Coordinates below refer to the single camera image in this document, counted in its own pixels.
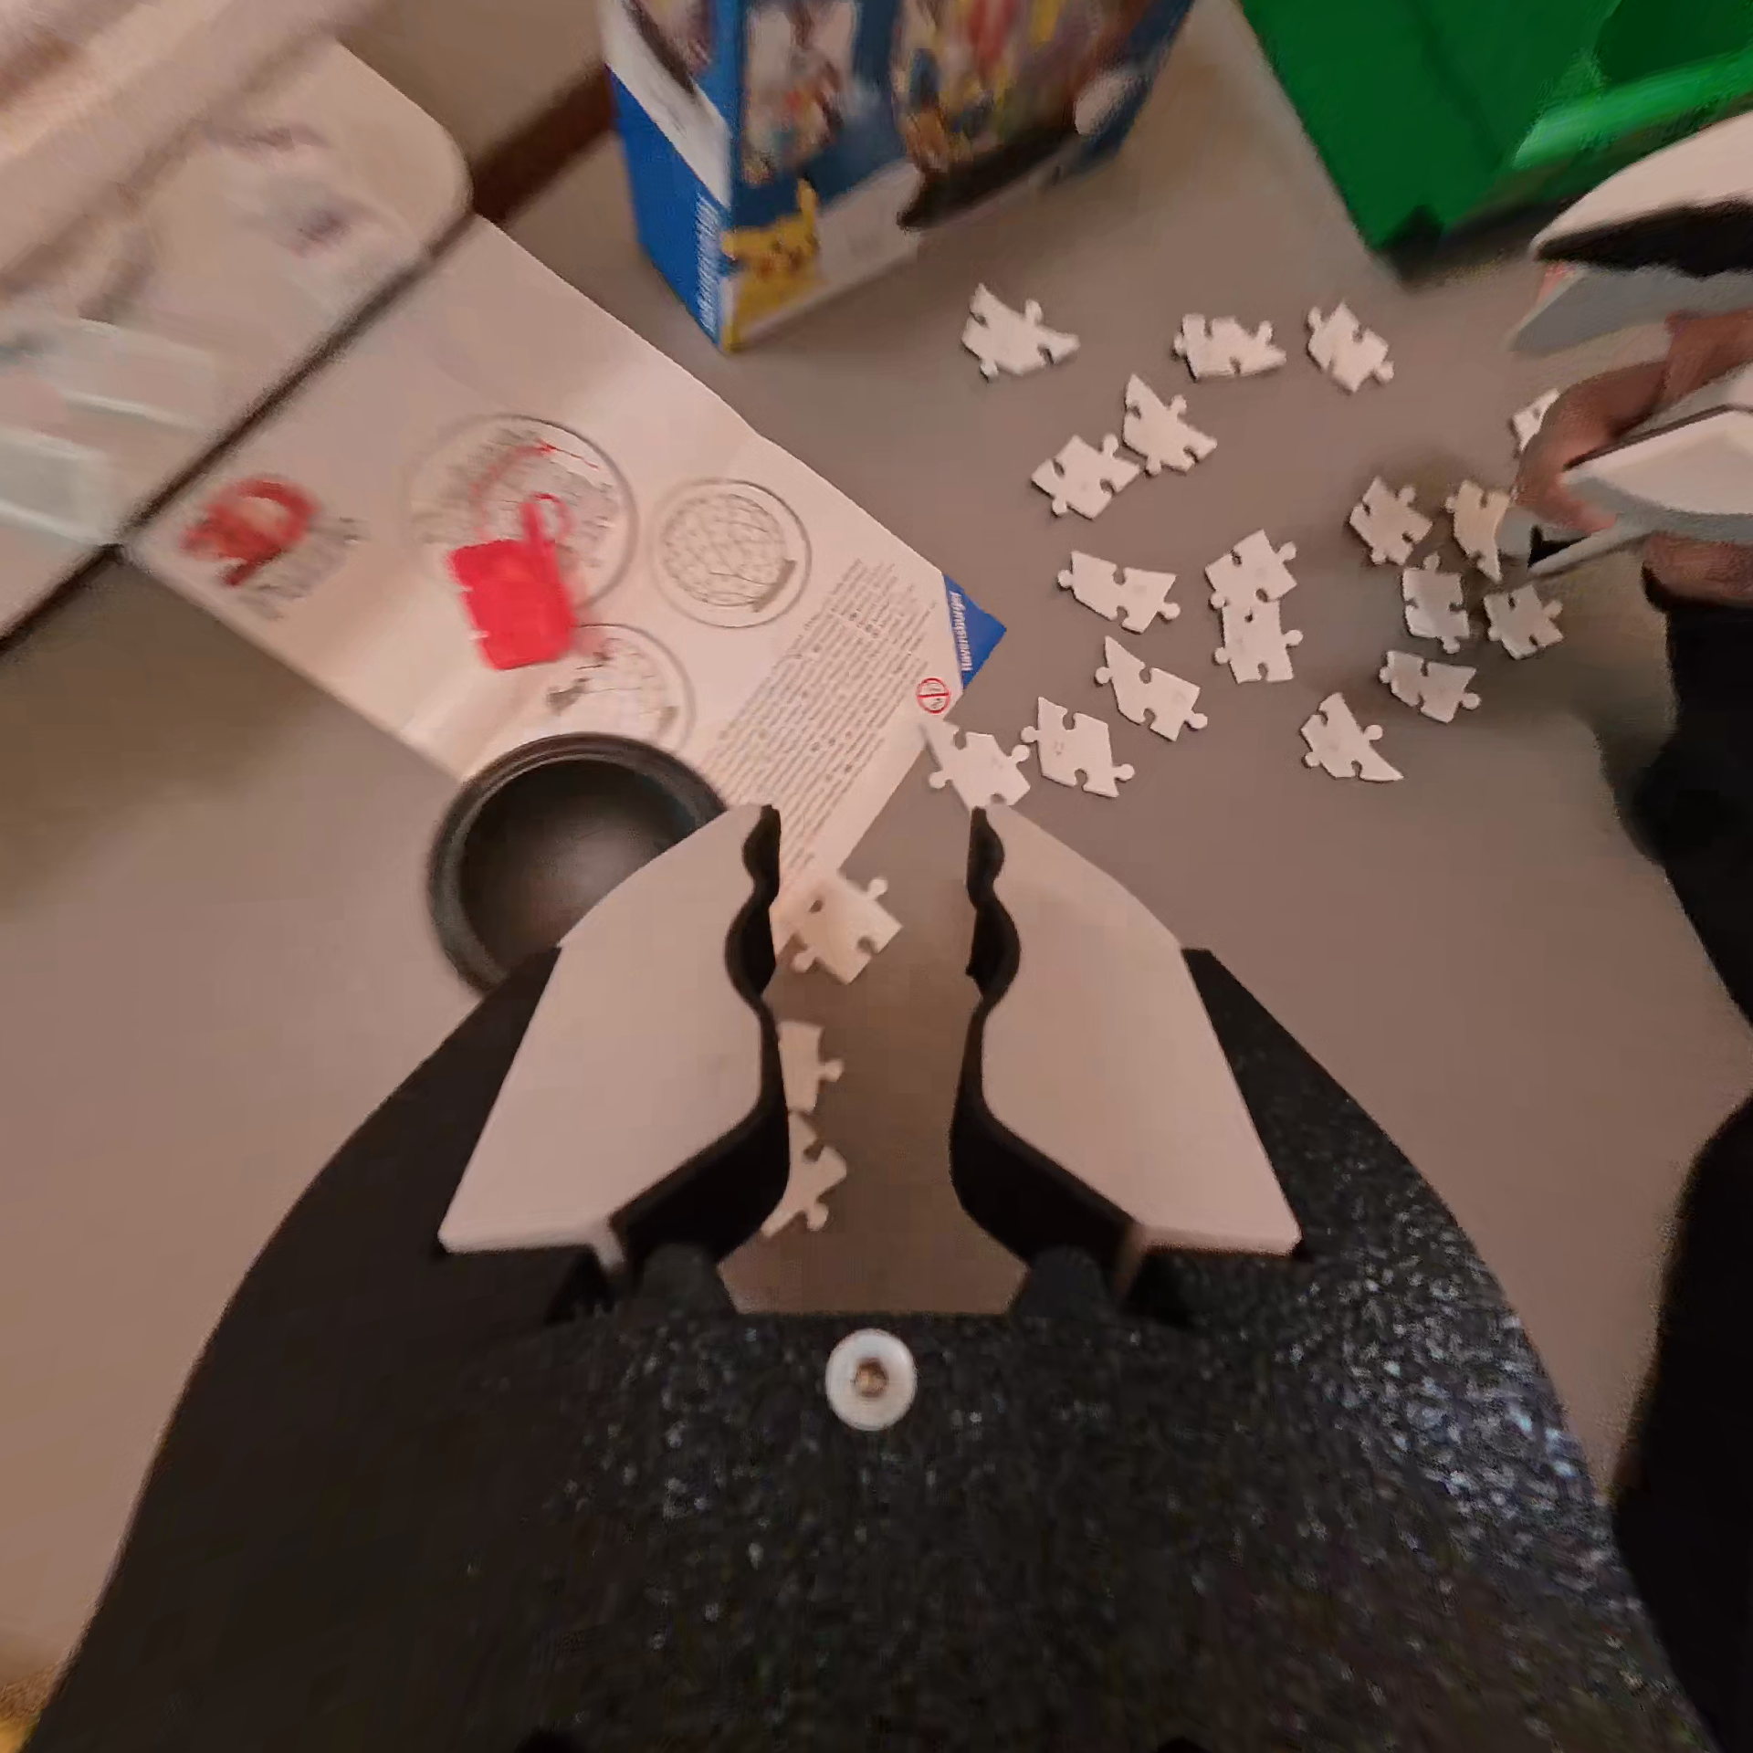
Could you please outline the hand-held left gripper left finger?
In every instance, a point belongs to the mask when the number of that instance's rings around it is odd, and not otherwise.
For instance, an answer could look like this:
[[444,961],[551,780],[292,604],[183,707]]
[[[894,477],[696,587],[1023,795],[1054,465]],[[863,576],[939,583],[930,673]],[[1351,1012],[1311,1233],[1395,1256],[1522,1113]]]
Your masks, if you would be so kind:
[[741,804],[629,875],[562,938],[438,1243],[726,1260],[789,1176],[770,907],[777,810]]

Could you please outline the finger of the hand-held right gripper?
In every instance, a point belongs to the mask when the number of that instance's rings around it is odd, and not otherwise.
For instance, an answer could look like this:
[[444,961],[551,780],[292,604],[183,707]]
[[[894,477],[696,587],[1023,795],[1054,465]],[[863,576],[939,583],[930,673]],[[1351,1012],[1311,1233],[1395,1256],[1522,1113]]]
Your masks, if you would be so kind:
[[1749,305],[1747,269],[1686,275],[1673,267],[1559,267],[1505,343],[1517,355],[1543,359],[1671,317],[1709,319]]
[[1749,271],[1751,119],[1721,120],[1616,172],[1530,252],[1601,271]]

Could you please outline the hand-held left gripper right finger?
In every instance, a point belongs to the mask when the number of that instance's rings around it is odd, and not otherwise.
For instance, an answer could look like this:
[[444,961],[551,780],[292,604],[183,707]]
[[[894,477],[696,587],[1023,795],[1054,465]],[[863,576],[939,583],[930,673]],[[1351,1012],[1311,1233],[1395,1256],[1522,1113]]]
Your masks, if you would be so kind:
[[1180,1258],[1296,1264],[1301,1222],[1176,934],[1004,804],[970,820],[966,894],[953,1193],[976,1228],[1117,1304]]

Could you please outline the spread of white puzzle pieces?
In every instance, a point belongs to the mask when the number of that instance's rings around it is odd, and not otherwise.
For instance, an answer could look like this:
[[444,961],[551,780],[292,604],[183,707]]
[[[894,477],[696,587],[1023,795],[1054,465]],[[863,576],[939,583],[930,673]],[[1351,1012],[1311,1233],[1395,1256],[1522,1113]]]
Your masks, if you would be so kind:
[[[1389,341],[1362,324],[1345,300],[1326,313],[1311,309],[1305,321],[1307,357],[1332,383],[1355,393],[1364,383],[1391,381]],[[1248,332],[1231,319],[1195,315],[1183,319],[1172,351],[1189,364],[1195,378],[1216,378],[1220,368],[1231,376],[1258,376],[1284,362],[1269,322]],[[1189,471],[1216,448],[1210,435],[1189,423],[1183,397],[1164,402],[1138,374],[1128,380],[1122,441],[1141,460],[1138,465],[1120,458],[1111,437],[1105,450],[1080,450],[1079,441],[1037,471],[1037,486],[1040,492],[1077,488],[1080,494],[1088,488],[1092,496],[1084,494],[1073,509],[1082,509],[1080,515],[1099,513],[1122,486],[1122,477],[1132,479],[1140,469],[1151,475],[1162,469]],[[1431,519],[1418,511],[1412,488],[1391,492],[1383,481],[1374,479],[1351,509],[1349,528],[1370,549],[1372,564],[1399,564],[1414,559],[1414,549],[1429,538]],[[1303,635],[1282,625],[1281,614],[1282,599],[1296,587],[1290,572],[1296,555],[1294,543],[1275,543],[1260,530],[1208,566],[1210,601],[1220,618],[1216,663],[1227,667],[1239,684],[1288,684],[1296,679],[1290,654]],[[1442,646],[1454,658],[1477,637],[1473,610],[1463,603],[1462,578],[1444,572],[1435,553],[1420,566],[1402,566],[1401,583],[1406,631],[1414,641]],[[1071,555],[1058,585],[1103,618],[1105,625],[1124,627],[1136,637],[1151,625],[1172,622],[1181,606],[1172,603],[1172,574],[1119,568],[1084,553]],[[1454,723],[1460,711],[1479,707],[1473,679],[1475,669],[1399,648],[1387,652],[1380,669],[1380,683],[1393,698],[1442,724]],[[1111,692],[1115,709],[1130,724],[1159,738],[1174,742],[1183,732],[1208,728],[1208,717],[1199,711],[1200,684],[1172,669],[1147,665],[1113,631],[1105,635],[1103,662],[1094,681]],[[1105,719],[1067,715],[1044,696],[1037,717],[1035,724],[1023,728],[1016,747],[1000,747],[989,734],[960,734],[943,717],[920,719],[920,734],[938,763],[930,776],[932,787],[951,784],[972,810],[1016,806],[1029,789],[1021,768],[1031,753],[1042,780],[1090,797],[1113,801],[1122,782],[1134,778],[1134,768],[1113,757]],[[1347,782],[1397,782],[1402,776],[1381,757],[1380,734],[1380,726],[1361,723],[1345,698],[1334,692],[1303,724],[1303,764]],[[861,976],[873,955],[888,947],[899,930],[882,905],[884,892],[882,883],[859,888],[844,883],[838,873],[823,877],[793,925],[781,928],[776,917],[776,949],[797,936],[797,972],[821,966],[842,982]]]

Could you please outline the person's right forearm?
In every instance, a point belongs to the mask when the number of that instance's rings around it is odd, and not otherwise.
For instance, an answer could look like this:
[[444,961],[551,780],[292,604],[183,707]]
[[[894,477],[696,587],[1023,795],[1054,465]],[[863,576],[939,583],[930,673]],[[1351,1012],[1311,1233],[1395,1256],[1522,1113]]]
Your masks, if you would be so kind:
[[1751,612],[1652,574],[1675,723],[1633,789],[1633,822],[1728,997],[1751,1016]]

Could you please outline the black round puzzle stand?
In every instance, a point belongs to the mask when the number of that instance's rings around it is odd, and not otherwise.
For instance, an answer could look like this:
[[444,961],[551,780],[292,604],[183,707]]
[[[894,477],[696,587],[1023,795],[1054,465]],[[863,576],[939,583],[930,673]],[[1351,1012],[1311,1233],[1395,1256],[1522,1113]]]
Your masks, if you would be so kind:
[[724,808],[707,778],[644,742],[528,742],[471,778],[434,831],[434,940],[471,993],[486,997]]

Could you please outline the blue puzzle box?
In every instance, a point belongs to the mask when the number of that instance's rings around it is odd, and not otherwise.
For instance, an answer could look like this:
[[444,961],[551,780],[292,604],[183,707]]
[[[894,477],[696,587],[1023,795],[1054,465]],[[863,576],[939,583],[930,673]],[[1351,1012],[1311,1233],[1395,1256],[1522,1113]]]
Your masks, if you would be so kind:
[[1185,2],[610,2],[635,227],[734,353],[1113,159]]

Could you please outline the person's right hand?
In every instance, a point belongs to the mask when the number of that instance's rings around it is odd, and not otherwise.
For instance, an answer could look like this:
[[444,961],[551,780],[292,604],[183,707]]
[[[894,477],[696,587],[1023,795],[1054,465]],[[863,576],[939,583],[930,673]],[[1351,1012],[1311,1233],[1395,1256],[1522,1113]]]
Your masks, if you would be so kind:
[[[1667,353],[1570,387],[1545,414],[1522,454],[1515,502],[1538,522],[1595,534],[1610,515],[1564,486],[1572,465],[1606,450],[1654,414],[1751,362],[1751,311],[1667,319]],[[1751,551],[1742,545],[1658,534],[1641,547],[1643,570],[1679,601],[1751,606]]]

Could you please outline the green plastic bin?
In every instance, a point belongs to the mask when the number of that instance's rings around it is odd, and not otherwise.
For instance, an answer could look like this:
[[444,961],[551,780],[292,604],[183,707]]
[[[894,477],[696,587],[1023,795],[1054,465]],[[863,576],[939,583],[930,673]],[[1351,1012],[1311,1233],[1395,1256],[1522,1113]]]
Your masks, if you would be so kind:
[[1376,252],[1566,206],[1749,109],[1747,2],[1244,2]]

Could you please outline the white instruction leaflet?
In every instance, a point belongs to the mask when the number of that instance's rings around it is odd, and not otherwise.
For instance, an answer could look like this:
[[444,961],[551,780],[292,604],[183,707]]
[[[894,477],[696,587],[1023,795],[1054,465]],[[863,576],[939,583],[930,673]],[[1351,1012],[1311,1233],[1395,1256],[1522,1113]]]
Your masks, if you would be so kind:
[[[452,549],[551,494],[570,650],[494,671]],[[128,557],[463,780],[617,734],[777,808],[783,888],[842,867],[1002,639],[932,561],[475,221],[151,517]]]

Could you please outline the red plastic tool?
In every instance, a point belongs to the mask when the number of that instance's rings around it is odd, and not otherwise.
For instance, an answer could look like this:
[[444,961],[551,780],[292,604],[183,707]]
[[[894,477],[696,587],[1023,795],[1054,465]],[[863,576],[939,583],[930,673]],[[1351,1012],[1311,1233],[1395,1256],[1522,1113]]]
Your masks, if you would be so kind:
[[558,559],[558,538],[568,532],[558,498],[534,494],[518,507],[515,538],[475,542],[446,557],[488,669],[537,669],[570,650],[575,610]]

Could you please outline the white board stand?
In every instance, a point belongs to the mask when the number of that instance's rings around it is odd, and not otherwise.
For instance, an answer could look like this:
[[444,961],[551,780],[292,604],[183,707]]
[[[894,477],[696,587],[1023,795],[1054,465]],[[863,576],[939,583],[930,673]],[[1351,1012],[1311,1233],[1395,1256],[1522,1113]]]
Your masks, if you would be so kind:
[[417,275],[448,130],[330,33],[252,73],[4,275],[4,637]]

